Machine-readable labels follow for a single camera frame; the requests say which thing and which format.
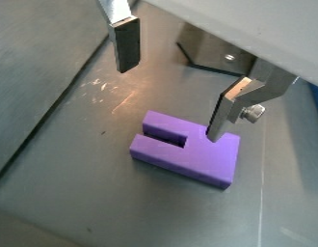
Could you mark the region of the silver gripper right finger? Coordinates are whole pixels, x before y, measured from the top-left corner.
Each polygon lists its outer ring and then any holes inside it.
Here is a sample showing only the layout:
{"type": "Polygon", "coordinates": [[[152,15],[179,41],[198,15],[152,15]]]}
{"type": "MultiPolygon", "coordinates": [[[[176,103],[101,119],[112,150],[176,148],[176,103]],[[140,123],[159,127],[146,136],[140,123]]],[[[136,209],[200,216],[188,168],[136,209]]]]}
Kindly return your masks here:
{"type": "Polygon", "coordinates": [[[227,132],[227,123],[238,119],[255,123],[264,113],[262,103],[283,96],[298,76],[258,59],[250,76],[242,76],[222,92],[206,135],[216,142],[227,132]]]}

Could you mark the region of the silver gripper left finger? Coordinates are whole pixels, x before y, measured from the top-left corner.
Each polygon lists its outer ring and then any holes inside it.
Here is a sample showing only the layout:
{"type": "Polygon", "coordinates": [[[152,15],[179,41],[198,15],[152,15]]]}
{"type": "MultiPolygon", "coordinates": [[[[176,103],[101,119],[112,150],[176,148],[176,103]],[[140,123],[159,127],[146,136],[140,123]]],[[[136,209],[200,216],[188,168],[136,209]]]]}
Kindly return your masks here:
{"type": "Polygon", "coordinates": [[[132,14],[127,0],[96,0],[96,2],[115,46],[117,71],[124,73],[140,62],[140,19],[132,14]]]}

